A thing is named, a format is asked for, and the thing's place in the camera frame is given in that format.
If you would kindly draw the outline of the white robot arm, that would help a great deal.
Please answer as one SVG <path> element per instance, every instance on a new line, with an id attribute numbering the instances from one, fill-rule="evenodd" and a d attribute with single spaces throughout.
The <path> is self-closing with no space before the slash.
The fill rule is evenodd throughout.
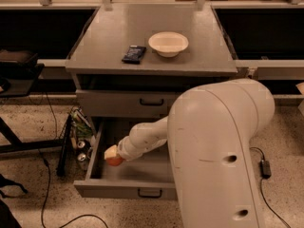
<path id="1" fill-rule="evenodd" d="M 265 228 L 249 141 L 274 113 L 273 95 L 255 80 L 197 86 L 104 158 L 118 165 L 167 144 L 184 228 Z"/>

